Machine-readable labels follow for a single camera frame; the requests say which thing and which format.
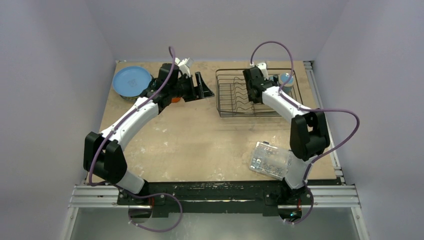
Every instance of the black mounting plate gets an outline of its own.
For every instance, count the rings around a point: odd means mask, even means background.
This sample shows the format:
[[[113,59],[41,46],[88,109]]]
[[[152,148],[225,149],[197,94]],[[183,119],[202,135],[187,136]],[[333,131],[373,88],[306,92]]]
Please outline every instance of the black mounting plate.
[[[309,180],[309,185],[340,185],[340,180]],[[262,214],[280,216],[278,205],[310,205],[305,189],[287,194],[285,181],[198,181],[149,182],[149,194],[168,193],[180,200],[184,213]],[[129,195],[118,197],[118,205],[146,205],[143,200]],[[169,213],[179,213],[178,204],[168,196],[154,198],[152,217],[166,218]]]

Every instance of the dish rack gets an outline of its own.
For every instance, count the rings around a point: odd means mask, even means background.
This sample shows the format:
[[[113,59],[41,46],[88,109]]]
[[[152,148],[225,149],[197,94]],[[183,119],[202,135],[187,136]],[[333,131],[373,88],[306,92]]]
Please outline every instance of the dish rack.
[[[218,69],[216,78],[216,109],[219,116],[225,117],[274,117],[280,116],[269,106],[249,101],[246,90],[244,68]],[[290,73],[290,68],[268,68],[270,76]],[[288,93],[297,102],[303,104],[296,72],[293,72],[293,88]]]

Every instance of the wooden table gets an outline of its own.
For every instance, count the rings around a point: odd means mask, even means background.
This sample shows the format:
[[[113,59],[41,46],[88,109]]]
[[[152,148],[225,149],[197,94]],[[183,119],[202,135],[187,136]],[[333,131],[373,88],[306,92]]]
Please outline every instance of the wooden table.
[[[115,73],[128,66],[142,66],[157,76],[162,62],[119,62]],[[289,68],[288,62],[268,62],[270,68]],[[301,61],[294,69],[303,103],[315,108],[309,81]],[[194,62],[206,85],[216,90],[217,69],[248,68],[247,62]],[[134,103],[112,88],[100,129],[112,125]],[[221,118],[214,97],[173,103],[147,123],[126,147],[128,168],[149,182],[247,181],[271,178],[249,170],[256,142],[266,141],[289,149],[290,124],[282,117]],[[314,164],[309,179],[335,179],[331,158]]]

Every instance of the white wall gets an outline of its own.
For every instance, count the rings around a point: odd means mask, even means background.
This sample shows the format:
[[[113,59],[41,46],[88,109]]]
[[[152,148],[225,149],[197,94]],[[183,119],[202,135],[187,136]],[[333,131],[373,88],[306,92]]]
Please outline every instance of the white wall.
[[[325,107],[354,110],[340,149],[371,239],[423,239],[424,2],[351,0],[314,66]],[[341,141],[354,121],[328,115]]]
[[[247,60],[263,41],[276,40],[296,60],[324,46],[347,0],[86,0],[120,60],[169,61],[168,45],[195,60]],[[278,46],[257,57],[288,59]]]
[[[83,0],[0,7],[0,239],[57,240],[114,59]]]

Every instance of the gray wall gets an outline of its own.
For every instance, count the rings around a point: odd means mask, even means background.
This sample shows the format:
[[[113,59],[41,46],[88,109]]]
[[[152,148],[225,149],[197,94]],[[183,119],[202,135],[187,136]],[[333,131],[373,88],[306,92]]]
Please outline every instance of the gray wall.
[[[347,0],[86,0],[119,60],[169,61],[167,47],[195,60],[246,60],[266,40],[296,60],[324,46]],[[278,46],[257,57],[288,59]]]
[[[324,106],[354,110],[338,152],[371,239],[423,239],[424,3],[349,1],[314,63]],[[329,114],[336,141],[354,121]]]
[[[165,229],[178,219],[150,218],[143,225]],[[308,219],[295,227],[279,216],[261,214],[185,213],[179,226],[156,233],[128,224],[128,209],[81,209],[71,240],[359,240],[350,208],[314,208]]]
[[[83,0],[0,7],[0,239],[57,240],[114,68]]]

